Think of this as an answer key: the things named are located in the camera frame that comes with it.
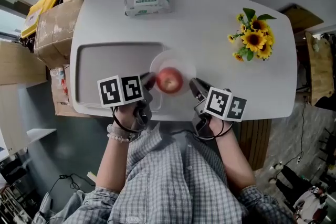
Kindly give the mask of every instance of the apple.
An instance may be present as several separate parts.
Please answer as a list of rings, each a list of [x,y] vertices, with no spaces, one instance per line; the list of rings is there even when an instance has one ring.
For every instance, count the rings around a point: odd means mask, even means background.
[[[166,67],[157,74],[156,83],[164,93],[177,93],[182,88],[183,78],[176,68]]]

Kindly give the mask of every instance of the hand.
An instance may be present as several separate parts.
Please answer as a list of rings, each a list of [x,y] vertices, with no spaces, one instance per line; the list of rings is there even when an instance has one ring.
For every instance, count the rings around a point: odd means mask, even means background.
[[[209,127],[211,131],[214,133],[214,135],[218,135],[219,132],[222,130],[222,120],[217,117],[212,116]],[[230,124],[224,121],[224,127],[223,127],[222,132],[225,132],[229,128],[230,128]]]
[[[115,116],[119,120],[119,122],[122,124],[122,126],[126,128],[131,128],[133,122],[135,121],[135,117],[133,115],[134,109],[136,107],[137,103],[130,103],[126,105],[122,105],[118,107]]]

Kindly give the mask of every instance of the flower bouquet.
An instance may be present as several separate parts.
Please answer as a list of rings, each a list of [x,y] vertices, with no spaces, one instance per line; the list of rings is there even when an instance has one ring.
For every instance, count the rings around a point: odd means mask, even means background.
[[[251,8],[243,8],[243,11],[246,15],[246,21],[243,13],[237,16],[238,22],[241,23],[240,33],[227,36],[231,43],[240,37],[244,44],[237,52],[233,53],[233,56],[238,61],[244,61],[243,56],[246,56],[246,60],[251,61],[254,55],[258,59],[268,60],[272,54],[275,38],[266,20],[276,18],[268,14],[262,14],[257,17],[255,10]]]

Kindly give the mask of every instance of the cardboard box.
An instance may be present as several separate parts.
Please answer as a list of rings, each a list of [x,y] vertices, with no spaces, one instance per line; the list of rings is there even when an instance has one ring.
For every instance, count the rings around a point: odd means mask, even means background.
[[[74,28],[83,0],[71,0],[40,15],[34,54],[50,69],[70,63]]]
[[[64,94],[63,88],[59,87],[59,81],[56,77],[51,76],[51,91],[52,99],[54,101],[55,114],[57,116],[70,116],[70,117],[81,117],[81,118],[91,118],[92,116],[77,113],[76,110],[72,107],[71,99],[71,88],[70,81],[67,81],[67,78],[70,77],[70,66],[64,68],[65,71],[65,80],[68,87],[68,95]]]

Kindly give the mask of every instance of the cable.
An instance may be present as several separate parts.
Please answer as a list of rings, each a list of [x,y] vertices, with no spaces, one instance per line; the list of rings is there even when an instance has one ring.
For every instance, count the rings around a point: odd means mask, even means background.
[[[289,161],[287,161],[284,166],[286,166],[287,164],[289,164],[292,160],[298,158],[300,156],[300,161],[302,160],[303,158],[303,155],[304,155],[304,152],[302,150],[302,140],[303,140],[303,134],[304,134],[304,120],[305,120],[305,117],[304,117],[304,110],[306,108],[306,97],[304,97],[304,101],[303,101],[303,110],[302,110],[302,132],[301,132],[301,150],[300,150],[300,153],[298,155],[296,155],[294,158],[290,159]]]
[[[205,140],[205,141],[210,141],[210,140],[216,139],[218,137],[221,137],[221,136],[227,134],[229,131],[231,131],[232,126],[233,126],[233,122],[231,123],[230,127],[225,132],[222,132],[223,129],[224,129],[224,121],[222,121],[222,129],[221,129],[219,134],[213,135],[212,137],[201,137],[201,136],[198,136],[196,134],[195,135],[198,139]]]
[[[53,186],[51,187],[50,191],[48,191],[48,196],[50,196],[50,193],[52,192],[54,186],[56,185],[56,183],[57,183],[59,180],[60,180],[60,178],[58,178],[58,179],[55,181],[55,183],[54,183]],[[44,201],[43,205],[41,205],[41,207],[43,207],[43,206],[46,204],[48,196],[46,196],[45,201]]]
[[[41,207],[43,207],[45,205],[45,203],[47,202],[47,198],[48,196],[50,196],[50,193],[52,192],[54,186],[56,185],[56,183],[60,180],[60,179],[67,179],[67,178],[70,178],[71,180],[71,183],[70,183],[70,188],[71,189],[76,189],[76,190],[80,190],[80,187],[78,186],[78,184],[74,181],[74,179],[72,178],[72,176],[77,176],[78,178],[84,180],[87,184],[89,184],[91,187],[94,187],[95,184],[92,184],[90,183],[89,181],[87,181],[85,178],[75,174],[75,173],[72,173],[70,175],[60,175],[59,178],[55,181],[55,183],[53,184],[53,186],[51,187],[50,191],[48,191],[48,195],[47,197],[45,198],[45,201],[43,203],[43,205],[41,205]]]
[[[183,129],[183,130],[180,130],[180,131],[172,132],[170,134],[174,135],[174,134],[179,134],[179,133],[182,133],[182,132],[188,132],[188,133],[191,133],[198,141],[204,142],[204,141],[210,141],[210,140],[216,139],[217,137],[221,137],[221,136],[225,135],[226,133],[228,133],[232,129],[232,126],[233,126],[233,123],[231,123],[230,127],[224,133],[222,133],[222,131],[224,129],[224,121],[222,121],[222,129],[221,129],[220,133],[217,134],[217,135],[213,135],[212,137],[201,137],[201,136],[197,135],[195,132],[193,132],[191,130],[188,130],[188,129]]]
[[[116,117],[116,115],[115,115],[115,111],[117,110],[117,106],[116,107],[114,107],[113,109],[112,109],[112,114],[113,114],[113,118],[114,118],[114,121],[116,122],[116,124],[120,127],[120,128],[122,128],[124,131],[126,131],[126,132],[130,132],[130,133],[140,133],[140,132],[142,132],[142,131],[144,131],[144,130],[146,130],[146,129],[141,129],[141,130],[133,130],[133,129],[129,129],[129,128],[126,128],[126,127],[124,127],[124,126],[122,126],[122,124],[120,123],[120,121],[117,119],[117,117]]]

